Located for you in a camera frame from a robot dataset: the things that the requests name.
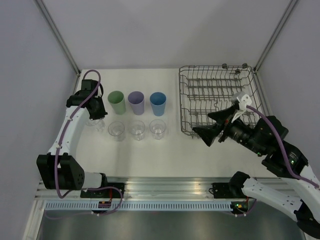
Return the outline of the clear glass cup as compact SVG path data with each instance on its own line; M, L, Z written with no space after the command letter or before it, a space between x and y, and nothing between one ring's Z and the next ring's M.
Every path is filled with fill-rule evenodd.
M131 136L137 141L141 141L145 138L146 126L140 120L131 121L128 130Z
M116 142L122 142L125 139L125 125L120 121L114 121L108 126L108 133Z
M149 124L149 130L155 140L161 140L166 133L166 123L161 119L154 119Z
M103 132L105 129L105 122L103 119L89 119L85 125L92 130L96 130L97 132Z

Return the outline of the green plastic cup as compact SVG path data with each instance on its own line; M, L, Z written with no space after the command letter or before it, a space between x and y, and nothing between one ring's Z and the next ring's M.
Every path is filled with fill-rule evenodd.
M121 91L112 91L107 100L117 115L123 115L126 112L125 97Z

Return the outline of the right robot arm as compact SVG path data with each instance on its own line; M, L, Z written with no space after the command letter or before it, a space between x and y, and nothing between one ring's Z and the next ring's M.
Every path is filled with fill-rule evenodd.
M290 185L297 197L281 193L259 183L254 177L237 171L228 182L228 192L235 198L246 196L261 201L286 214L307 235L320 237L320 181L315 176L304 154L285 141L288 129L274 116L265 116L254 107L247 106L259 115L255 127L241 119L233 120L239 104L211 112L207 116L215 121L212 125L193 127L193 131L210 147L214 140L222 143L231 139L246 149L265 157L262 165Z

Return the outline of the blue plastic cup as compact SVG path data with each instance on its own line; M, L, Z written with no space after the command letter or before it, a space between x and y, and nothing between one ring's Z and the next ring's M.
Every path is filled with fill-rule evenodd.
M149 97L150 105L153 114L157 117L162 116L165 113L167 97L162 92L154 92Z

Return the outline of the purple plastic cup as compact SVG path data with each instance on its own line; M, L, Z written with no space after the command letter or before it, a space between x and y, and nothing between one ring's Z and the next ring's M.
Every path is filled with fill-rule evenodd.
M140 91L131 92L128 97L128 102L135 115L142 115L145 111L145 96Z

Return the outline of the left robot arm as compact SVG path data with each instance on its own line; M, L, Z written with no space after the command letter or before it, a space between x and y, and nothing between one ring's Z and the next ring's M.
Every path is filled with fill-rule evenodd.
M43 184L56 190L59 198L71 191L80 191L82 198L121 198L124 184L108 182L102 172L87 172L76 160L81 134L89 120L101 120L107 112L104 107L100 80L83 79L81 88L66 101L61 129L46 154L40 154L36 165Z

